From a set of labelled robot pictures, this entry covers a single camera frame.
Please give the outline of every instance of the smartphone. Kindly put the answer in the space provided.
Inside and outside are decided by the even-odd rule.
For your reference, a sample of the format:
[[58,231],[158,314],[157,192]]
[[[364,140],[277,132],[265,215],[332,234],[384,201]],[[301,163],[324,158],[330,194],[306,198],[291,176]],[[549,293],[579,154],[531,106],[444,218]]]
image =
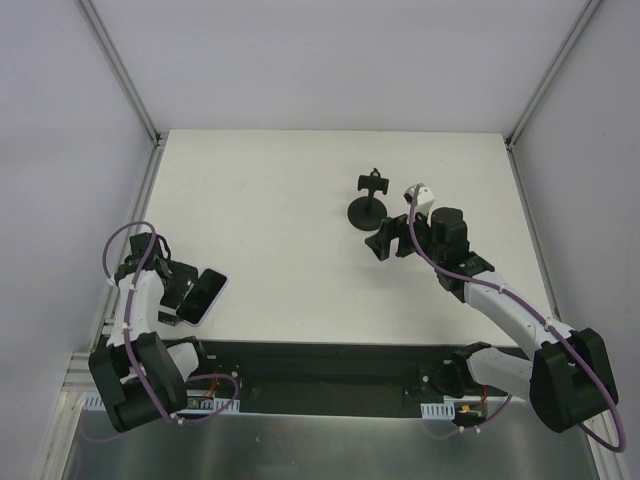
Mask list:
[[176,310],[176,316],[192,325],[199,325],[220,297],[229,279],[210,268],[202,272]]

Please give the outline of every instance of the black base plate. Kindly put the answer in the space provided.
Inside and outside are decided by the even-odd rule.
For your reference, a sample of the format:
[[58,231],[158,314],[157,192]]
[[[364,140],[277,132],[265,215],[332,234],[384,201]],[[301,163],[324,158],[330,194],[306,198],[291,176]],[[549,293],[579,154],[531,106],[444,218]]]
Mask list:
[[[203,341],[207,360],[195,375],[237,374],[240,411],[275,415],[420,418],[421,403],[441,403],[425,378],[460,346],[346,345]],[[522,357],[515,348],[500,350]],[[193,384],[206,390],[210,381]],[[480,395],[474,389],[465,392]],[[490,395],[504,396],[493,387]],[[216,395],[229,398],[230,382]]]
[[371,209],[367,212],[368,197],[356,198],[347,210],[347,217],[351,225],[358,230],[372,232],[380,228],[382,220],[387,217],[387,207],[377,198],[371,199]]

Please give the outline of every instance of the white wall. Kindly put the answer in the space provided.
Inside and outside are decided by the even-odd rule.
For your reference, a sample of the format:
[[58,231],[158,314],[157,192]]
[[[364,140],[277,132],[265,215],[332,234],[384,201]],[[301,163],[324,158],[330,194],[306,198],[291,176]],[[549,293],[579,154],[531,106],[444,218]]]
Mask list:
[[508,133],[586,0],[96,0],[171,128]]
[[640,3],[609,0],[516,148],[565,321],[605,341],[640,477]]
[[0,15],[0,478],[29,475],[150,154],[71,0]]

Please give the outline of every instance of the black phone holder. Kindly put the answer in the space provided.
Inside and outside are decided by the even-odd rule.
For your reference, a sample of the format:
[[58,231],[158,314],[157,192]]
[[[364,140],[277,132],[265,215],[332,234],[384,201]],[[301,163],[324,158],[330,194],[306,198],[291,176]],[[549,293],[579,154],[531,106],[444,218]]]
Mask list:
[[389,180],[382,178],[377,168],[374,168],[369,175],[360,175],[358,177],[358,191],[369,190],[366,197],[356,198],[349,209],[347,217],[351,225],[358,230],[371,232],[380,227],[380,223],[387,216],[387,208],[377,198],[374,198],[375,192],[387,194],[389,188]]

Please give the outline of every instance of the white table surface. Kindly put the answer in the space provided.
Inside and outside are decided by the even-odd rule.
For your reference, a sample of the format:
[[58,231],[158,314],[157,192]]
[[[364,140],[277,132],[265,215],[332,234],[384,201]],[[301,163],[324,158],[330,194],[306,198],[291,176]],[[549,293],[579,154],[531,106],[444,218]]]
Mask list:
[[358,176],[390,180],[389,216],[423,182],[461,208],[472,249],[548,312],[502,137],[497,134],[212,131],[170,133],[146,219],[175,260],[229,285],[194,328],[163,338],[373,344],[513,342],[460,303],[417,255],[379,262],[347,220]]

